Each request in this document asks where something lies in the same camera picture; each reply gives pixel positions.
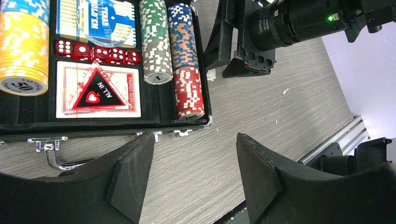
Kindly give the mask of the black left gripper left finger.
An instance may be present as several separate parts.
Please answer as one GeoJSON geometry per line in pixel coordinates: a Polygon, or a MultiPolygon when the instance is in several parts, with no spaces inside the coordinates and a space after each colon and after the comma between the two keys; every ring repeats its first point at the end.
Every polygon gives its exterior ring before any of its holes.
{"type": "Polygon", "coordinates": [[[57,177],[0,176],[3,224],[137,224],[155,138],[144,132],[125,145],[57,177]]]}

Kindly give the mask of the black poker set case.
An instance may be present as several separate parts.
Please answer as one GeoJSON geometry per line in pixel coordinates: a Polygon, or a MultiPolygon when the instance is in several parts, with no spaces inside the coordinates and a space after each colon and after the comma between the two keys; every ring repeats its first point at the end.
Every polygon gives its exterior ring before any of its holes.
{"type": "Polygon", "coordinates": [[[212,124],[198,14],[189,0],[3,0],[0,141],[47,163],[69,138],[212,124]]]}

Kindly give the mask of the blue playing card deck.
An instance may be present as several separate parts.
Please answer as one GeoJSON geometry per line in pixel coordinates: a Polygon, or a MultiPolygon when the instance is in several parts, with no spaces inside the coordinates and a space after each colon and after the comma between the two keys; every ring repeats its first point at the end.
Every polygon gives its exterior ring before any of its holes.
{"type": "Polygon", "coordinates": [[[135,6],[121,0],[58,0],[56,34],[78,42],[133,49],[135,6]]]}

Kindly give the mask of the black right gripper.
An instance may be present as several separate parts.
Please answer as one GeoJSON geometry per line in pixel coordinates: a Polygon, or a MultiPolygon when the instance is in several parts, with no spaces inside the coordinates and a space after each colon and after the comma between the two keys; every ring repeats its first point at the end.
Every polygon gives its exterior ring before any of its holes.
{"type": "Polygon", "coordinates": [[[347,0],[220,0],[204,51],[206,69],[227,65],[223,78],[269,75],[276,49],[347,30],[348,6],[347,0]]]}

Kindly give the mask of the clear round dealer button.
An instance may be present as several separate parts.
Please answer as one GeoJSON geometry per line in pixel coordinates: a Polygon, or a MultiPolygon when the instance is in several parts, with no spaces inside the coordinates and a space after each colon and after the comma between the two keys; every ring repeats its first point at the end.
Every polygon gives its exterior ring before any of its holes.
{"type": "Polygon", "coordinates": [[[86,39],[102,47],[118,47],[135,28],[129,2],[85,0],[77,8],[77,26],[86,39]]]}

